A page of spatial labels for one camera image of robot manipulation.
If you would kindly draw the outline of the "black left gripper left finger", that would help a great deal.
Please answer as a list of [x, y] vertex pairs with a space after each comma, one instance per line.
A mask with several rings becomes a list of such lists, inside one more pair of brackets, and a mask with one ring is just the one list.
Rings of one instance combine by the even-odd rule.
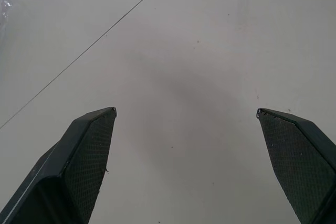
[[107, 172], [116, 117], [116, 108], [107, 107], [73, 120], [0, 212], [0, 224], [88, 224]]

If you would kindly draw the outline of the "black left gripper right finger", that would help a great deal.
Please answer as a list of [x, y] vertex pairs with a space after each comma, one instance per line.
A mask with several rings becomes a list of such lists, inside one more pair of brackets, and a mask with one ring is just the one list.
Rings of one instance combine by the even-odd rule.
[[311, 121], [256, 113], [274, 173], [301, 224], [336, 224], [336, 145]]

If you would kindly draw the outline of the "clear plastic wrap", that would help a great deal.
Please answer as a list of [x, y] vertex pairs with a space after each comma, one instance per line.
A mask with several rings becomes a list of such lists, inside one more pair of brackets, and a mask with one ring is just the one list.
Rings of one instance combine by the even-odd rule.
[[8, 12], [11, 7], [11, 0], [0, 0], [0, 42], [3, 40], [5, 34]]

